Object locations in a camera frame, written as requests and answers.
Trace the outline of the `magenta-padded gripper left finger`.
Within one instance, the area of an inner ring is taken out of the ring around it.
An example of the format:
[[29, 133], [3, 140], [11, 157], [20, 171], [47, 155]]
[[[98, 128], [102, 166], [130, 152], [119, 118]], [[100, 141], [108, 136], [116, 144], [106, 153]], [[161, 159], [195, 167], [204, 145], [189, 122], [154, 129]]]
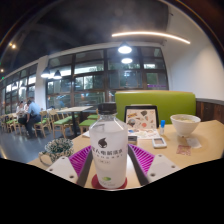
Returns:
[[91, 147], [87, 146], [70, 157], [62, 156], [47, 171], [84, 187], [92, 163]]

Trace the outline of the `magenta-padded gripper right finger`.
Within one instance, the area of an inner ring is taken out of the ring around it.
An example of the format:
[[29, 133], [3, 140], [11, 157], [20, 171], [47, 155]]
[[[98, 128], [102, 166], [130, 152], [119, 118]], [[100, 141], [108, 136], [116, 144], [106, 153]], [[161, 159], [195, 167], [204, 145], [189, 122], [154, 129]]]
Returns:
[[141, 186], [145, 186], [179, 170], [179, 167], [163, 154], [152, 153], [133, 144], [128, 145], [128, 155]]

